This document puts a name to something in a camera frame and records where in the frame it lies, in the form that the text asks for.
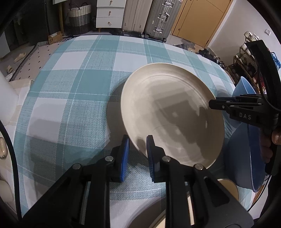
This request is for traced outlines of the right human hand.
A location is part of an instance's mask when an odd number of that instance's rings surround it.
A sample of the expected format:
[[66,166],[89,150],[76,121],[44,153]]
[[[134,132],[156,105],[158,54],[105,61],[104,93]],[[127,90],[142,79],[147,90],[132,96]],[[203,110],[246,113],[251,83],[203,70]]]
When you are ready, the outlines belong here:
[[273,132],[271,137],[264,130],[260,130],[260,153],[263,161],[269,163],[273,156],[270,146],[273,144],[280,145],[280,132]]

